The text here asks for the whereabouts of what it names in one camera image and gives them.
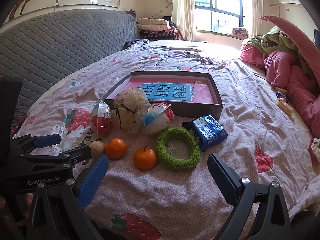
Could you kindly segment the yellow snack packet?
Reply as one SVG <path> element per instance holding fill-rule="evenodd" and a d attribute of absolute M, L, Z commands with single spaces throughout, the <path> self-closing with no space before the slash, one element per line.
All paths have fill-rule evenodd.
<path fill-rule="evenodd" d="M 287 103 L 285 98 L 277 98 L 276 105 L 288 116 L 293 115 L 293 108 Z"/>

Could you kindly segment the cream left curtain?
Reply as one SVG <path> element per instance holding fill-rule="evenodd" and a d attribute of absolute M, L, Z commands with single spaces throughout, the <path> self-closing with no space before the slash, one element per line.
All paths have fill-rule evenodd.
<path fill-rule="evenodd" d="M 167 0 L 172 4 L 172 22 L 176 24 L 181 37 L 187 41 L 195 41 L 194 0 Z"/>

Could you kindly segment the dark cardboard box tray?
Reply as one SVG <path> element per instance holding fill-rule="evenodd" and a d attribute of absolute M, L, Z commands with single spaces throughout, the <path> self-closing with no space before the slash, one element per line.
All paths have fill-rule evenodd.
<path fill-rule="evenodd" d="M 198 118 L 211 115 L 218 120 L 222 113 L 220 93 L 208 73 L 170 70 L 131 72 L 103 95 L 103 99 L 113 107 L 116 95 L 127 88 L 141 88 L 151 104 L 171 104 L 176 116 Z"/>

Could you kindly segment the walnut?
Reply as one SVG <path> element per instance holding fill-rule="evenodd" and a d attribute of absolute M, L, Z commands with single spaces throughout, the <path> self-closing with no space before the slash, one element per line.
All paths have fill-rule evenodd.
<path fill-rule="evenodd" d="M 93 157 L 105 153 L 105 144 L 102 141 L 93 141 L 90 143 L 89 147 Z"/>

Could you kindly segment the pink quilted cushion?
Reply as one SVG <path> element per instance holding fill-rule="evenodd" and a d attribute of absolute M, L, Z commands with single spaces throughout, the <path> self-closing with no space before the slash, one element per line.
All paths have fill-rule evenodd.
<path fill-rule="evenodd" d="M 319 82 L 319 50 L 313 42 L 298 27 L 281 17 L 261 16 L 260 19 L 273 23 L 294 42 L 314 74 L 314 76 L 307 76 Z"/>

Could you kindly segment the small blue candy wrapper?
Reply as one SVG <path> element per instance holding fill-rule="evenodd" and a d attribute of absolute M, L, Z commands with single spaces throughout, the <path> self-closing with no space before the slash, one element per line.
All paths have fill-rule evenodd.
<path fill-rule="evenodd" d="M 285 100 L 287 100 L 287 96 L 280 91 L 276 91 L 276 96 L 279 99 L 284 98 Z"/>

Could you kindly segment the blue snack packet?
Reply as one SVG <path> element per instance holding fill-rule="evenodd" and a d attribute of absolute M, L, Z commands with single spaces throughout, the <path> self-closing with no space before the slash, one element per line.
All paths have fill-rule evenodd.
<path fill-rule="evenodd" d="M 202 152 L 225 141 L 228 137 L 225 129 L 211 115 L 184 122 L 182 127 L 194 136 Z"/>

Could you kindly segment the orange tangerine with stem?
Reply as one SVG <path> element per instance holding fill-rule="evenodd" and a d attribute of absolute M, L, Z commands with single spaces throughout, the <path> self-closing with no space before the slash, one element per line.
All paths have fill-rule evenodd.
<path fill-rule="evenodd" d="M 146 145 L 135 152 L 133 163 L 140 170 L 150 170 L 157 165 L 157 155 L 152 148 Z"/>

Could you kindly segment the beige mesh drawstring pouch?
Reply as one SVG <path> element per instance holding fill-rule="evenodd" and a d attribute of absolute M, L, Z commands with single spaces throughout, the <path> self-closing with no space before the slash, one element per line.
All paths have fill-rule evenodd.
<path fill-rule="evenodd" d="M 113 100 L 112 122 L 127 134 L 137 134 L 141 129 L 141 118 L 150 106 L 144 90 L 126 88 Z"/>

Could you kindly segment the grey quilted headboard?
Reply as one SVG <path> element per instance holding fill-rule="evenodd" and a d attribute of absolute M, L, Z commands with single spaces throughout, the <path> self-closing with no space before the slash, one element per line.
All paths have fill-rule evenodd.
<path fill-rule="evenodd" d="M 133 10 L 75 9 L 28 19 L 1 33 L 1 76 L 24 79 L 12 127 L 53 85 L 139 38 Z"/>

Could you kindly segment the blue and white toy egg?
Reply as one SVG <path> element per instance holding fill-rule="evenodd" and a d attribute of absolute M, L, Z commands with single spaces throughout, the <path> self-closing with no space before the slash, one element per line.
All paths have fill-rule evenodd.
<path fill-rule="evenodd" d="M 142 132 L 147 135 L 157 134 L 167 129 L 174 120 L 171 104 L 157 102 L 152 104 L 140 119 Z"/>

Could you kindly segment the orange tangerine without stem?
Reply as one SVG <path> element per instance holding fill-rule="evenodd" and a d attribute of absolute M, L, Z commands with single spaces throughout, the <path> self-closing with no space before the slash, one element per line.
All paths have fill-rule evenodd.
<path fill-rule="evenodd" d="M 105 155 L 112 160 L 120 159 L 127 154 L 127 145 L 120 138 L 112 139 L 105 145 Z"/>

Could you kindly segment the red toy egg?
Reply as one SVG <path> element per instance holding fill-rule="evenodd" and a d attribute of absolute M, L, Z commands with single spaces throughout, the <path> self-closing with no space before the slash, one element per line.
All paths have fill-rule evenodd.
<path fill-rule="evenodd" d="M 98 101 L 93 107 L 90 115 L 90 122 L 91 129 L 97 135 L 105 135 L 111 130 L 111 109 L 104 100 Z"/>

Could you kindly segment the white and pink scrunchie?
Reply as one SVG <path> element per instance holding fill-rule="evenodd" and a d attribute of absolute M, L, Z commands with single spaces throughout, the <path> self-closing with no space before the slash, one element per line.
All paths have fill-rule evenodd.
<path fill-rule="evenodd" d="M 308 152 L 313 164 L 320 162 L 319 138 L 312 138 L 309 142 Z"/>

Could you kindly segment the stack of folded blankets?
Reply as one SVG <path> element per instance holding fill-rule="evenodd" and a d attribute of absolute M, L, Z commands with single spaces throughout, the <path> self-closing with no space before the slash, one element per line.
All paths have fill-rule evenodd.
<path fill-rule="evenodd" d="M 156 40 L 181 40 L 180 32 L 170 18 L 138 18 L 137 28 L 142 39 Z"/>

